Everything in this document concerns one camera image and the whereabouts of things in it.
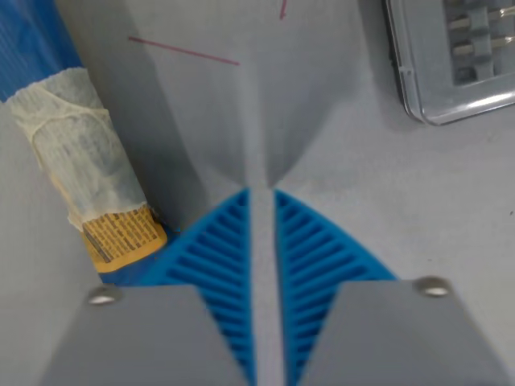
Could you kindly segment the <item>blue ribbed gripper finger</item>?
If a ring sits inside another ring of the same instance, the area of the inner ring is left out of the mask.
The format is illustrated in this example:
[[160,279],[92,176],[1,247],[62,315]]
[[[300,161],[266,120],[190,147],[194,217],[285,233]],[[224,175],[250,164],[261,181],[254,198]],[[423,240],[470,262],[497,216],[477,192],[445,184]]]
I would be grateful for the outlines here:
[[250,194],[159,251],[108,305],[82,304],[43,385],[252,385]]
[[326,217],[276,191],[289,385],[501,385],[504,366],[454,286],[396,277]]

